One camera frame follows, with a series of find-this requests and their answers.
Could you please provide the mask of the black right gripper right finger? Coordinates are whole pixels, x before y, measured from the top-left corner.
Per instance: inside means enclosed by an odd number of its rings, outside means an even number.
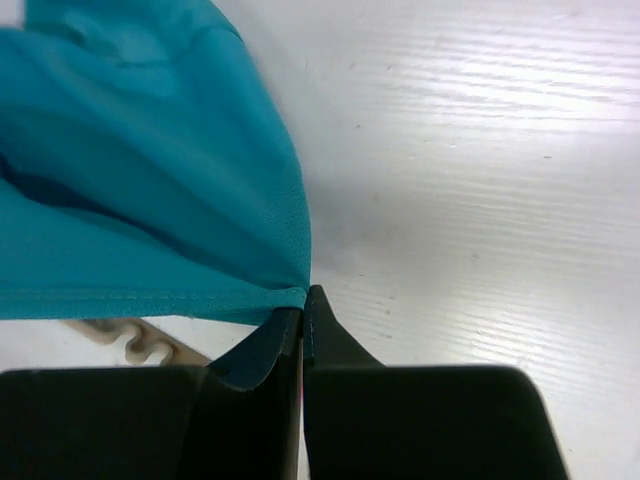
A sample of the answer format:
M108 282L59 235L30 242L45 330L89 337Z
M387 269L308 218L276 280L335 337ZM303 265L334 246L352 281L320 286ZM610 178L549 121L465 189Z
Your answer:
M314 479L564 479L542 398L506 366L382 364L313 286L304 436Z

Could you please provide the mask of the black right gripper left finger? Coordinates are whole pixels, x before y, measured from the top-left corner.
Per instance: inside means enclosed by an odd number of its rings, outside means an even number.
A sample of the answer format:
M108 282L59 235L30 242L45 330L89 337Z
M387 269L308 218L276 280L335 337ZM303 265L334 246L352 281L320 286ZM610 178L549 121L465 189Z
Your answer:
M301 314L277 309L204 365L1 377L5 479L293 479Z

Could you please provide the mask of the beige wooden hanger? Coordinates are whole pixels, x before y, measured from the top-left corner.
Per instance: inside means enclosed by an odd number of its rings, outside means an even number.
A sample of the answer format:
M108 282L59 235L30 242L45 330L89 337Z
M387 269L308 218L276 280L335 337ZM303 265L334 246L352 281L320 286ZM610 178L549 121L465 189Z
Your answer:
M67 327L102 345L121 343L124 358L134 366L206 366L211 360L141 318L62 320Z

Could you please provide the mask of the teal t shirt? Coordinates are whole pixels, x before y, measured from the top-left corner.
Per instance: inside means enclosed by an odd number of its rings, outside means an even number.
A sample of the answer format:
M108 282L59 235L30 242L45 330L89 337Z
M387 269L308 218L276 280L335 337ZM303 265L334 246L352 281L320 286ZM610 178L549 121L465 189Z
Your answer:
M311 228L289 134L210 1L28 1L1 31L1 315L300 308Z

